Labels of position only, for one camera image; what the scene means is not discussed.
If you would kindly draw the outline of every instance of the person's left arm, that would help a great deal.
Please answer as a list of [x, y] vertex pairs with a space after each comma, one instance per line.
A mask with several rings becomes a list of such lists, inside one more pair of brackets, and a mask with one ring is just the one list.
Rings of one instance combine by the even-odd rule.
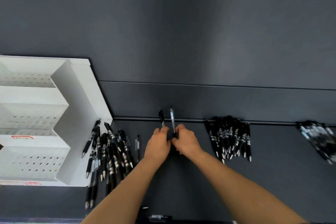
[[134, 224], [155, 172], [168, 156], [168, 127], [155, 129], [144, 158], [134, 170], [81, 222], [81, 224]]

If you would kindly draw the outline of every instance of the bundle of pens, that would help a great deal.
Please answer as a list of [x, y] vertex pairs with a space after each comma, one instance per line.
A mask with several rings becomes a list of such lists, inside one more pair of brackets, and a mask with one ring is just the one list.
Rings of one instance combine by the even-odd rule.
[[[82, 157], [91, 152], [86, 168], [86, 179], [91, 173], [88, 186], [85, 209], [93, 208], [97, 197], [98, 179], [106, 180], [106, 195], [108, 195], [134, 168], [135, 162], [130, 152], [128, 137], [123, 130], [115, 135], [108, 123], [104, 123], [107, 133], [100, 134], [100, 120], [97, 120], [89, 137]], [[139, 136], [136, 140], [137, 160], [139, 162]]]
[[297, 122], [296, 127], [324, 160], [336, 162], [336, 137], [329, 127], [311, 120]]
[[225, 164], [225, 160], [240, 156], [252, 161], [250, 124], [243, 123], [232, 116], [214, 117], [213, 122], [205, 121], [212, 149], [216, 157]]

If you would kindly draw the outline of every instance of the person's left hand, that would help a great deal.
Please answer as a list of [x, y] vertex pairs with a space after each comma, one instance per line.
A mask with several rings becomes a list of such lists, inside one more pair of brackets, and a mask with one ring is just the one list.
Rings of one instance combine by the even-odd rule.
[[162, 165], [170, 151], [171, 141], [167, 141], [168, 130], [168, 127], [155, 129], [146, 146], [144, 159], [157, 163], [158, 167]]

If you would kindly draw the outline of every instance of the forearm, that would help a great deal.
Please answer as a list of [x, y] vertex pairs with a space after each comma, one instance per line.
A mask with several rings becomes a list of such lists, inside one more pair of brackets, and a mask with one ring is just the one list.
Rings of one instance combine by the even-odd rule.
[[134, 170], [82, 221], [82, 224], [133, 224], [145, 192], [159, 166], [147, 159]]
[[306, 221], [258, 184], [200, 151], [190, 157], [239, 224], [299, 224]]

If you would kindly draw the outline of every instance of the bare skin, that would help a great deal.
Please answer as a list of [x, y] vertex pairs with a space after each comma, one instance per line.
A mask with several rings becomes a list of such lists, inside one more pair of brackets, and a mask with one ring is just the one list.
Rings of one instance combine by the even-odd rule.
[[134, 224], [149, 183], [167, 158], [171, 142], [210, 181], [239, 224], [307, 223], [270, 192], [204, 152], [195, 134], [183, 124], [176, 127], [179, 139], [167, 142], [168, 130], [167, 127], [155, 129], [144, 158], [82, 224]]

